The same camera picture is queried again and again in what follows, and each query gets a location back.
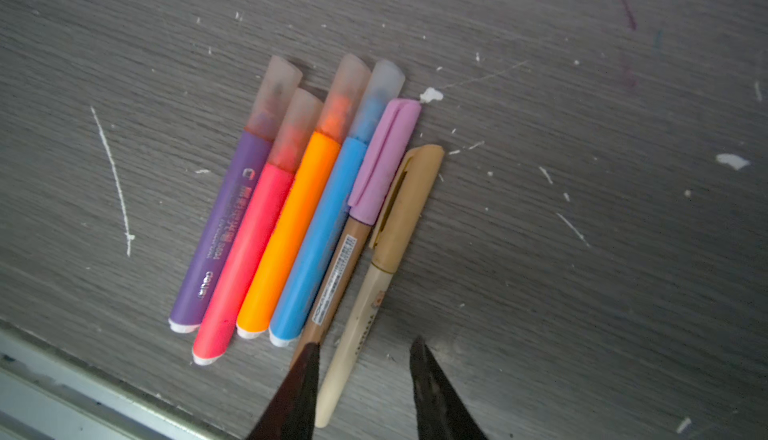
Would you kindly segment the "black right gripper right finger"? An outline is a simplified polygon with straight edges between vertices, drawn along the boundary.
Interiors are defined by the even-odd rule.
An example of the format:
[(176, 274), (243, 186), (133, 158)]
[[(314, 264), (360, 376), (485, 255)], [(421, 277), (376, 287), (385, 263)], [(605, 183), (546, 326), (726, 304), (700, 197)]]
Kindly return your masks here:
[(421, 336), (410, 347), (409, 367), (419, 439), (488, 439)]

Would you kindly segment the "tan marker pen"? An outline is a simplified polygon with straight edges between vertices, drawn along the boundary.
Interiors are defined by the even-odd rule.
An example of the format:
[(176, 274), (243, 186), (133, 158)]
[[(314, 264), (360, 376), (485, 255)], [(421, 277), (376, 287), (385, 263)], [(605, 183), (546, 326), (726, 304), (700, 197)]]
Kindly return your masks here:
[(444, 155), (443, 147), (436, 144), (413, 148), (405, 154), (395, 174), (371, 234), (371, 264), (319, 389), (315, 413), (317, 428), (324, 428), (330, 422), (411, 240)]

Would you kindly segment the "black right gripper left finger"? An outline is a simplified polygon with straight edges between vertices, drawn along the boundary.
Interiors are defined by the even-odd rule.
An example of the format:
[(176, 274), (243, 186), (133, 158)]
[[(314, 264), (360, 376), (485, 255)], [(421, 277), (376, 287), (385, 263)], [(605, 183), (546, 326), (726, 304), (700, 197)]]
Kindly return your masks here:
[(311, 439), (315, 428), (320, 346), (308, 343), (261, 415), (248, 440)]

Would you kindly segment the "lilac capped tan marker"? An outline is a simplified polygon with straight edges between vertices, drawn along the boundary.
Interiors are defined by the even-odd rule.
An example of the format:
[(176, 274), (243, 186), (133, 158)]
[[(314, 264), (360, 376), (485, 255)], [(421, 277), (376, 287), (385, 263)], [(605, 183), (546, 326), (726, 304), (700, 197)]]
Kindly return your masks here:
[(420, 103), (411, 99), (394, 99), (386, 107), (342, 210), (344, 228), (337, 236), (335, 251), (299, 339), (295, 358), (307, 343), (320, 345), (330, 329), (420, 112)]

